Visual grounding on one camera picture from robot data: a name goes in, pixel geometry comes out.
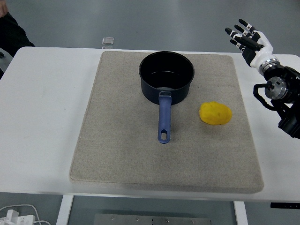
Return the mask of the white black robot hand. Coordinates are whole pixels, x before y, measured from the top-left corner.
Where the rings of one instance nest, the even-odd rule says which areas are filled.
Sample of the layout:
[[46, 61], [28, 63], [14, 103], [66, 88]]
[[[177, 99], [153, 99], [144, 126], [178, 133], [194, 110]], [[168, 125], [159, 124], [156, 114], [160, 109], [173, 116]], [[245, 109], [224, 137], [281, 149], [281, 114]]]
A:
[[239, 19], [240, 25], [235, 25], [234, 30], [225, 28], [225, 32], [231, 37], [230, 43], [236, 46], [251, 68], [263, 74], [264, 68], [271, 63], [279, 64], [273, 55], [273, 47], [266, 36], [253, 25]]

